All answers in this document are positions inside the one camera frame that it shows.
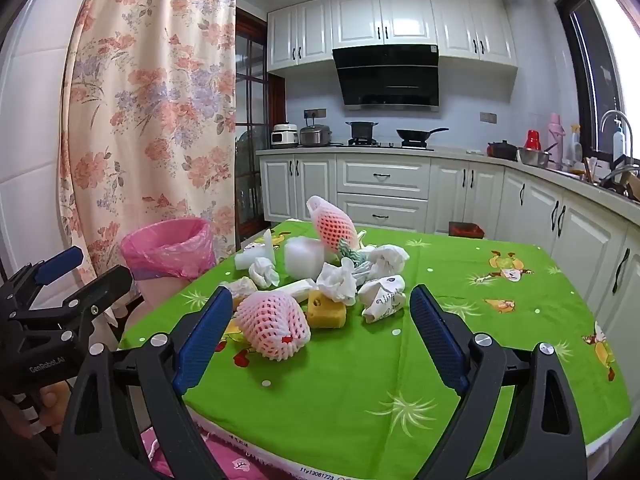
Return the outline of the person's left hand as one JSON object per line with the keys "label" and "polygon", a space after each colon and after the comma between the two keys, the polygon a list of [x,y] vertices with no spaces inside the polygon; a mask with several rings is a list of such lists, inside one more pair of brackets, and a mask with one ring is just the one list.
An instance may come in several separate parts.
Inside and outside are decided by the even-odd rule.
{"label": "person's left hand", "polygon": [[[57,382],[39,390],[37,398],[40,404],[40,424],[51,429],[54,434],[60,434],[62,431],[71,393],[68,382]],[[23,412],[5,398],[1,399],[1,414],[9,427],[20,437],[31,439],[35,435]]]}

